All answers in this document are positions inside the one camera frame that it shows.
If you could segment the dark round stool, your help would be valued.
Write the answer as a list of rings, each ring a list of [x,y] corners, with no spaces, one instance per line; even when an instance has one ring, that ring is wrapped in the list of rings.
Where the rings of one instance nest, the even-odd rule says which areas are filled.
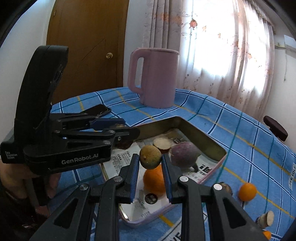
[[[263,122],[269,127],[269,130],[282,142],[285,142],[288,137],[288,133],[285,128],[278,123],[275,119],[265,115]]]

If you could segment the white air conditioner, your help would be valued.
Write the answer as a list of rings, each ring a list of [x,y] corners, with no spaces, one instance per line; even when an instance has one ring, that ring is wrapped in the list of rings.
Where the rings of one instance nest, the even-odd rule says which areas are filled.
[[[285,48],[296,52],[296,41],[290,36],[284,35]]]

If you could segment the blue plaid tablecloth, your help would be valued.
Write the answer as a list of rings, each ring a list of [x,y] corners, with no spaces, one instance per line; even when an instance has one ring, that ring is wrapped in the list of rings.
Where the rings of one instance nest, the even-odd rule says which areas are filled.
[[[111,118],[137,126],[140,136],[127,150],[115,149],[111,160],[101,165],[62,174],[58,194],[50,203],[55,210],[80,184],[91,186],[119,174],[133,154],[158,137],[172,145],[189,141],[201,151],[198,172],[186,170],[190,180],[211,186],[228,184],[233,197],[243,184],[256,187],[256,196],[240,205],[256,220],[272,211],[274,221],[266,228],[272,240],[283,240],[295,221],[295,152],[285,146],[262,123],[213,97],[178,89],[171,108],[150,108],[140,103],[127,87],[107,89],[73,97],[52,107],[53,113],[79,113],[95,105],[111,109]]]

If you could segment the pink metal tin box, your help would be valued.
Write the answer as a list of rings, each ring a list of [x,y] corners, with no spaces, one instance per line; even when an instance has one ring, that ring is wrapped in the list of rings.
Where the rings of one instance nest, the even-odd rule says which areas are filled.
[[[227,152],[223,147],[202,130],[178,116],[146,123],[138,126],[138,129],[140,136],[130,148],[127,150],[114,149],[111,153],[111,160],[101,165],[105,180],[117,176],[122,167],[130,164],[133,154],[139,154],[142,147],[153,145],[153,140],[160,137],[168,138],[171,147],[181,142],[192,142],[201,151],[202,154],[196,161],[199,168],[197,173],[192,167],[182,169],[183,175],[198,184],[204,183],[214,174],[226,158]],[[165,194],[157,196],[144,189],[144,173],[145,168],[140,167],[133,203],[119,206],[120,217],[130,227],[149,223],[173,208]]]

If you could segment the pink plastic pitcher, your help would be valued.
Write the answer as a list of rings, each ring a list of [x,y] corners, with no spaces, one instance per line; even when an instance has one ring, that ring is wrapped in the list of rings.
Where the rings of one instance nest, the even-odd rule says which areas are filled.
[[[143,58],[140,87],[135,85],[137,62]],[[174,104],[179,52],[163,48],[138,48],[131,53],[128,88],[139,95],[141,104],[170,108]]]

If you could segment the orange fruit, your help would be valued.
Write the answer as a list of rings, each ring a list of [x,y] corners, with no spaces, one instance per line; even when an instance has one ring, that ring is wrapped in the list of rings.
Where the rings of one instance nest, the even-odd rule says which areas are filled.
[[[270,232],[270,231],[268,231],[268,230],[264,230],[262,233],[264,234],[264,236],[265,236],[268,240],[271,239],[271,232]]]
[[[257,188],[252,183],[244,183],[239,191],[238,198],[241,201],[248,202],[251,201],[257,194]]]
[[[162,166],[146,170],[143,176],[144,189],[157,196],[162,196],[166,192]]]

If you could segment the wooden door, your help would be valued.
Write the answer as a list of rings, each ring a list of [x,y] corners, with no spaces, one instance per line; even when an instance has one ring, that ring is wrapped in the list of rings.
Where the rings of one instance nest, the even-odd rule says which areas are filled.
[[[128,1],[55,1],[48,45],[69,48],[53,103],[123,86]]]

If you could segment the cut sweet potato piece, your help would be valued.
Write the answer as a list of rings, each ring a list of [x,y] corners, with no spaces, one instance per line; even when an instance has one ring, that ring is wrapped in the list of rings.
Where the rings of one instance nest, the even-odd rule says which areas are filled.
[[[261,228],[265,229],[273,224],[274,221],[274,212],[273,211],[268,211],[261,216],[259,216],[255,223]]]

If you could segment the black smartphone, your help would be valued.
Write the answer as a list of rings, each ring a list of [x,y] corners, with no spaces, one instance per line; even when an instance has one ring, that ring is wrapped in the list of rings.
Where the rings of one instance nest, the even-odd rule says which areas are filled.
[[[111,113],[111,109],[109,107],[105,106],[104,104],[98,104],[98,105],[95,105],[91,108],[83,110],[82,113],[100,118],[102,116],[105,116],[105,115]]]

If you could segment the purple round turnip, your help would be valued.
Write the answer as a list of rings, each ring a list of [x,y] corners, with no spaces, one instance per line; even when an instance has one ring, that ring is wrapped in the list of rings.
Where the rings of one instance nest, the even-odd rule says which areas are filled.
[[[201,156],[201,151],[192,142],[181,142],[171,147],[171,163],[180,169],[192,167],[197,173],[199,168],[196,161]]]

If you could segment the sheer floral curtain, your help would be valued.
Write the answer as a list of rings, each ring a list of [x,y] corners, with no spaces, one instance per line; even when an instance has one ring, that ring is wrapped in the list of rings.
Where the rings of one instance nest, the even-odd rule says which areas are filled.
[[[147,1],[143,46],[180,53],[178,88],[260,120],[273,81],[273,28],[255,1]]]

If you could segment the green-brown round fruit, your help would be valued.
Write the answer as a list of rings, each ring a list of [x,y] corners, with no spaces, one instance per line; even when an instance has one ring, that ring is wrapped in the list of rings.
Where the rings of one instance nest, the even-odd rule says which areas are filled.
[[[157,168],[161,162],[161,157],[161,151],[152,145],[142,147],[139,153],[140,163],[147,170]]]

